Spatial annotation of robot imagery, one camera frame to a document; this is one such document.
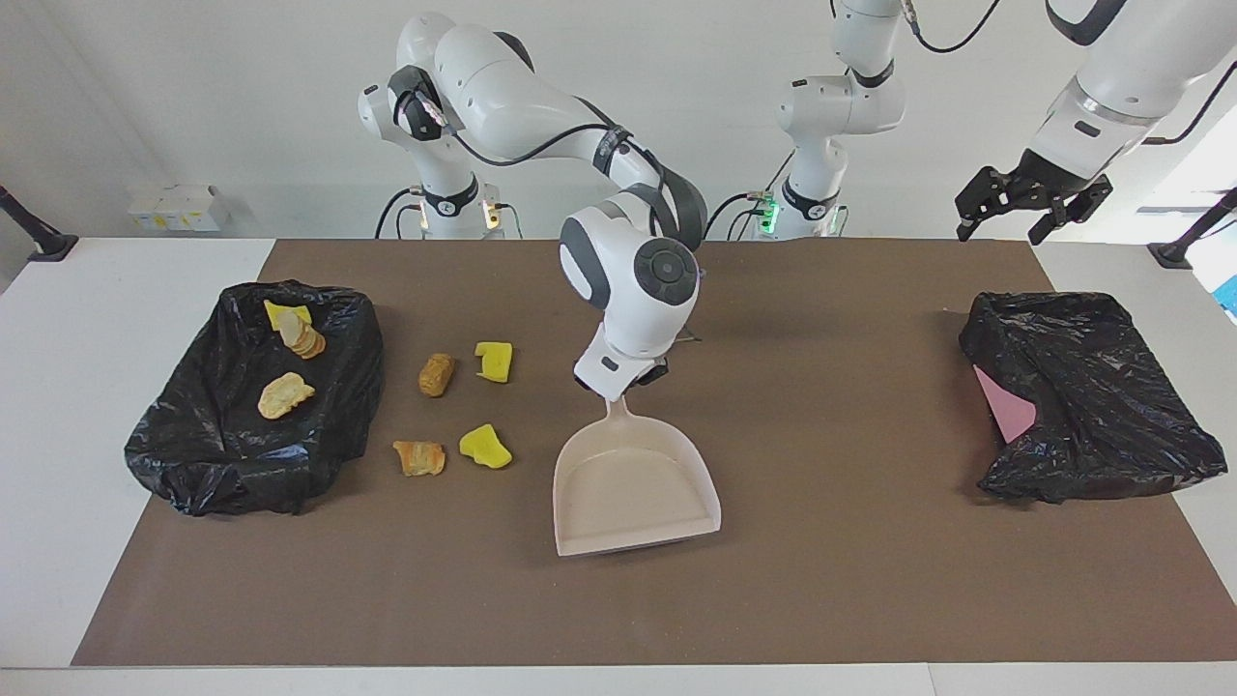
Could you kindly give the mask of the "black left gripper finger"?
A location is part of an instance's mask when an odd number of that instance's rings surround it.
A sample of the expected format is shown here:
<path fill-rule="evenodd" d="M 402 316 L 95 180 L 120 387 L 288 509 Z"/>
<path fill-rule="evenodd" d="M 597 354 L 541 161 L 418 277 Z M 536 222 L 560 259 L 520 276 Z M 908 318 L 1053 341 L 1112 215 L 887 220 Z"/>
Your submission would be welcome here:
<path fill-rule="evenodd" d="M 1035 247 L 1056 229 L 1072 223 L 1087 223 L 1095 215 L 1102 203 L 1113 192 L 1113 185 L 1108 178 L 1097 178 L 1094 184 L 1074 195 L 1070 202 L 1065 202 L 1063 194 L 1051 194 L 1049 206 L 1039 220 L 1030 227 L 1028 241 Z"/>
<path fill-rule="evenodd" d="M 955 197 L 959 216 L 956 239 L 960 242 L 967 242 L 982 221 L 1007 215 L 1016 208 L 1009 197 L 1013 178 L 1016 177 L 1009 173 L 983 166 L 966 185 L 962 185 L 962 190 Z"/>

